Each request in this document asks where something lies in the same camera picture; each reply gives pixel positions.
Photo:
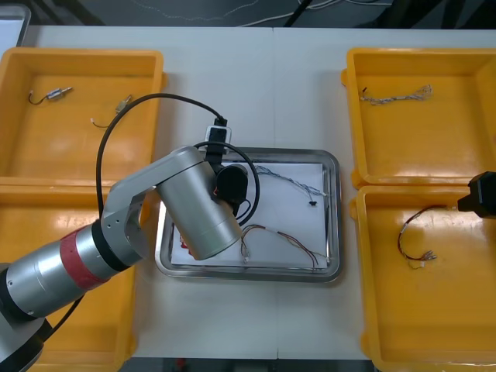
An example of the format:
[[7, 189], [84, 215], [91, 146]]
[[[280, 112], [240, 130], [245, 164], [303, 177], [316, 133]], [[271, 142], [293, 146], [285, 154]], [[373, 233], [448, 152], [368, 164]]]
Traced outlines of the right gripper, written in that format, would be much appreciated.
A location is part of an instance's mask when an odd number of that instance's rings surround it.
[[496, 216], [496, 173], [485, 171], [472, 178], [468, 184], [470, 192], [459, 199], [460, 212], [474, 212], [482, 219], [495, 219]]

